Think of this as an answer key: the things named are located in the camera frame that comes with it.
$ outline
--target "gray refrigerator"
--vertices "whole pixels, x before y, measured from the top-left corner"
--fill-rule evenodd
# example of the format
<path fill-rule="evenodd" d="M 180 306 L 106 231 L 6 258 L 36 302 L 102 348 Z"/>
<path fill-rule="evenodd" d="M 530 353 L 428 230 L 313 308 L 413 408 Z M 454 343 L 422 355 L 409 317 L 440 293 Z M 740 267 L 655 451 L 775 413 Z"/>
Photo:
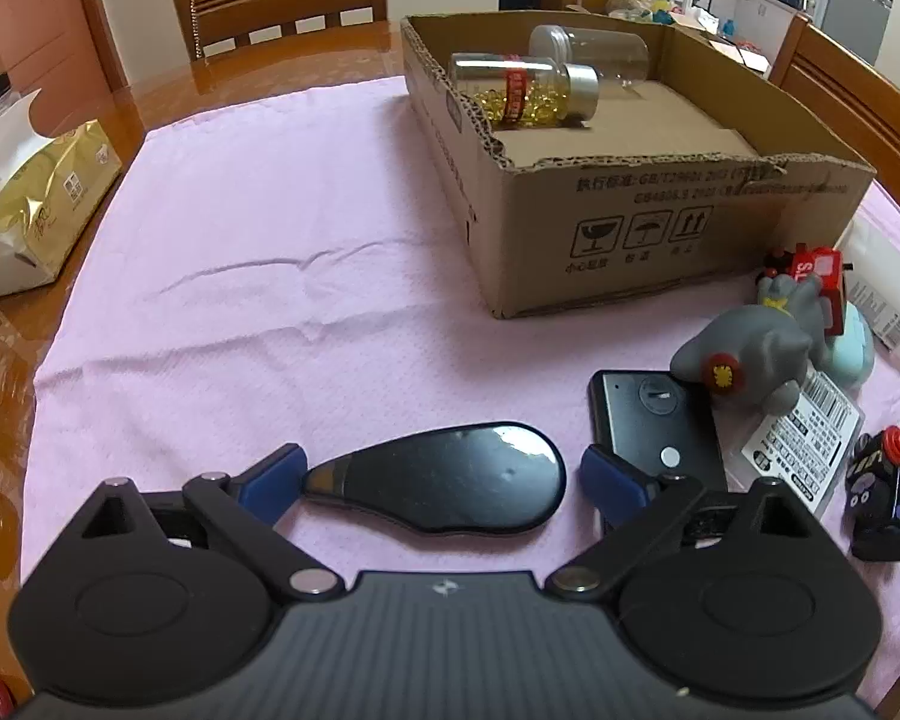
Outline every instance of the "gray refrigerator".
<path fill-rule="evenodd" d="M 814 25 L 865 62 L 874 64 L 890 9 L 873 0 L 817 0 Z"/>

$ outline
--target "red door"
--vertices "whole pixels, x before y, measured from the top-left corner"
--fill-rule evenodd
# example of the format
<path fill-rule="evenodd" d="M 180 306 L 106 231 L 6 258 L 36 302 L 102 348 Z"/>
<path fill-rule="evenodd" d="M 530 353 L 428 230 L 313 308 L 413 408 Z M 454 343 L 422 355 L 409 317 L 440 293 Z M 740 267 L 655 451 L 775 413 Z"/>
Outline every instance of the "red door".
<path fill-rule="evenodd" d="M 0 71 L 22 93 L 43 89 L 32 111 L 44 134 L 110 93 L 82 0 L 0 0 Z"/>

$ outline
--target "tissue pack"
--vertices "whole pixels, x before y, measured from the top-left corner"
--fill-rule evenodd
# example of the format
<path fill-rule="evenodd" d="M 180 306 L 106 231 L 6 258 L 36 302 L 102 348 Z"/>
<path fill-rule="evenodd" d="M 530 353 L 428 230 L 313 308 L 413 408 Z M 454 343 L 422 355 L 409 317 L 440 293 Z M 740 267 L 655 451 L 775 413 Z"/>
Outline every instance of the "tissue pack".
<path fill-rule="evenodd" d="M 0 117 L 0 295 L 58 277 L 121 168 L 97 121 L 53 140 L 36 135 L 31 100 Z"/>

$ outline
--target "pink tablecloth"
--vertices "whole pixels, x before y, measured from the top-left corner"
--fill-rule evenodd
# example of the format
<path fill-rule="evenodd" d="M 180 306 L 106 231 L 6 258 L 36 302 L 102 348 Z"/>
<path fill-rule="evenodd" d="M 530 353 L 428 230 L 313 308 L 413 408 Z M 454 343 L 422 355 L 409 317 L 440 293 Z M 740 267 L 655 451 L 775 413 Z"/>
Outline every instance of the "pink tablecloth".
<path fill-rule="evenodd" d="M 879 189 L 861 213 L 900 246 L 900 214 Z M 24 573 L 104 477 L 178 488 L 287 440 L 317 464 L 415 431 L 516 419 L 550 436 L 572 472 L 590 442 L 590 375 L 667 367 L 751 289 L 733 279 L 492 319 L 402 79 L 151 132 L 37 372 Z M 871 429 L 900 423 L 900 373 L 878 361 L 861 404 Z M 843 502 L 838 491 L 826 525 L 845 544 Z M 348 581 L 362 568 L 542 578 L 596 538 L 573 481 L 551 522 L 523 538 L 416 538 L 306 504 L 278 528 Z M 885 619 L 861 691 L 875 703 L 900 672 L 900 568 L 861 573 Z"/>

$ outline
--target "glossy table surface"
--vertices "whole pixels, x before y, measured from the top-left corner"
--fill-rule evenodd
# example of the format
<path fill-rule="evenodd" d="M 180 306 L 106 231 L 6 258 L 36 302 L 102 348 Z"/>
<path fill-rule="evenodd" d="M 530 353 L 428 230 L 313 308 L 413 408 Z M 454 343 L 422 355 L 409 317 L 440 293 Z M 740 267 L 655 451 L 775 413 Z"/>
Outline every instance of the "glossy table surface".
<path fill-rule="evenodd" d="M 396 25 L 324 29 L 226 52 L 134 84 L 74 111 L 56 131 L 99 119 L 126 168 L 146 132 L 194 113 L 314 86 L 397 76 L 401 69 Z M 7 641 L 5 623 L 20 581 L 21 502 L 34 422 L 34 370 L 58 331 L 74 279 L 112 194 L 55 283 L 0 298 L 0 676 L 18 700 L 29 688 Z M 64 646 L 61 642 L 61 653 Z"/>

